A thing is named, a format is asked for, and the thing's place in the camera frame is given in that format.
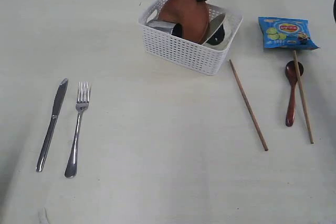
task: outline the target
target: wooden spoon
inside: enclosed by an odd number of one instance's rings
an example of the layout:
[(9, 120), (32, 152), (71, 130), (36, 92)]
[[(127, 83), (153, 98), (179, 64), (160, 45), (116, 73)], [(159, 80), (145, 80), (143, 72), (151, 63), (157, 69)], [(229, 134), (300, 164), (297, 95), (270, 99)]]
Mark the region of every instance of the wooden spoon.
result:
[[(299, 62), (298, 64), (299, 64), (299, 69), (300, 69), (300, 75), (302, 76), (303, 75), (303, 65)], [(295, 70), (295, 63), (293, 60), (287, 63), (285, 73), (286, 73), (287, 79), (291, 86), (290, 99), (289, 99), (287, 115), (286, 115), (286, 126), (291, 127), (294, 123), (294, 117), (295, 117), (295, 86), (296, 86), (296, 83), (298, 82), (298, 78), (297, 78), (296, 70)]]

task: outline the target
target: metal cup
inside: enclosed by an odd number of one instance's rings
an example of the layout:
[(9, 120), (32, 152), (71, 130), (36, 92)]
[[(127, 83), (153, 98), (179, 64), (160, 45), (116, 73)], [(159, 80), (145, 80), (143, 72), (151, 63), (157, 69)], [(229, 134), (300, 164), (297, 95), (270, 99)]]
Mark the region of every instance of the metal cup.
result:
[(175, 24), (172, 22), (166, 22), (162, 20), (152, 19), (146, 24), (148, 27), (152, 27), (156, 30), (163, 31), (167, 34), (176, 36), (178, 38), (183, 37), (183, 28), (181, 24)]

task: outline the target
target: snack package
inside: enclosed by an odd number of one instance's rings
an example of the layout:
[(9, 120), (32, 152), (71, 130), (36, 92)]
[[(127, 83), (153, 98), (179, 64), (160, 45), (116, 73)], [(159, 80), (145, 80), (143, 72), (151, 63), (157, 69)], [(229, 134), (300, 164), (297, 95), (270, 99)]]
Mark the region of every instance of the snack package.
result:
[(264, 47), (315, 50), (319, 48), (310, 39), (308, 20), (291, 18), (259, 17), (264, 34)]

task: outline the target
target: cartoon character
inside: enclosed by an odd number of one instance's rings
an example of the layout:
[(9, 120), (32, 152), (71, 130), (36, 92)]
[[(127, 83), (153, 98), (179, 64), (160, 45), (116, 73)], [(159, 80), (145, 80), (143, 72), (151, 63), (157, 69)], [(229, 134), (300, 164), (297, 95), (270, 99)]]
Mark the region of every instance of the cartoon character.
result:
[(310, 37), (306, 33), (299, 32), (298, 39), (299, 39), (299, 42), (300, 42), (301, 45), (306, 45), (308, 43), (308, 40), (310, 39)]

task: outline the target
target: fork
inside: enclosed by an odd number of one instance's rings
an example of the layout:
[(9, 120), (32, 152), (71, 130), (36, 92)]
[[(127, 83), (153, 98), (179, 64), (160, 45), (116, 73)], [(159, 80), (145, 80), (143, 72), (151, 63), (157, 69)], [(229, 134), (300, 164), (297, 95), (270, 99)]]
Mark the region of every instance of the fork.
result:
[(67, 178), (75, 177), (77, 173), (79, 130), (80, 130), (80, 124), (82, 121), (83, 113), (89, 107), (90, 93), (91, 93), (91, 87), (89, 88), (89, 84), (87, 82), (78, 83), (78, 96), (77, 96), (77, 103), (76, 103), (76, 110), (78, 111), (77, 124), (76, 124), (75, 136), (73, 138), (74, 141), (72, 143), (68, 165), (64, 173), (64, 176), (66, 176)]

